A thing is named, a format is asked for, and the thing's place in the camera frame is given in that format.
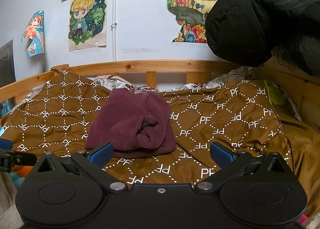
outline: blue gripper pad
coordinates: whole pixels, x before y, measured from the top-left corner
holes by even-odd
[[[110,142],[97,147],[86,154],[86,158],[99,168],[103,168],[112,159],[112,156],[113,146]]]
[[[10,150],[12,149],[13,145],[12,142],[5,139],[0,139],[0,148],[4,150]]]
[[[224,168],[237,158],[237,153],[218,142],[213,142],[210,146],[210,157],[220,168]]]

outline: silver screw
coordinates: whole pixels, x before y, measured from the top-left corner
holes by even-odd
[[[197,184],[197,187],[202,189],[202,190],[209,190],[213,188],[213,185],[210,182],[200,182]]]
[[[164,188],[159,188],[159,189],[158,189],[158,192],[161,193],[161,194],[163,194],[163,193],[165,192],[165,189],[164,189]]]
[[[123,184],[122,182],[113,182],[110,184],[110,188],[116,191],[122,190],[125,188],[125,184]]]

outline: door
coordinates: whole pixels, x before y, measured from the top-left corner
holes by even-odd
[[[12,40],[0,48],[0,87],[16,81]]]

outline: white wall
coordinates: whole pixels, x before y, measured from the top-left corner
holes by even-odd
[[[108,0],[107,47],[68,51],[70,0],[0,0],[0,47],[13,40],[16,79],[42,72],[43,65],[82,65],[112,61],[112,0]],[[44,10],[45,54],[29,57],[24,30],[38,10]],[[166,0],[117,0],[117,60],[221,60],[206,44],[172,43],[180,26]]]

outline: pink fabric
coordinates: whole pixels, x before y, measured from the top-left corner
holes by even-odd
[[[299,224],[302,224],[304,221],[307,221],[307,220],[308,220],[308,217],[307,217],[307,216],[305,216],[305,215],[302,215],[302,217],[301,217],[301,220],[300,220]]]
[[[171,106],[159,95],[113,89],[90,127],[86,149],[111,142],[116,158],[149,158],[176,149]]]

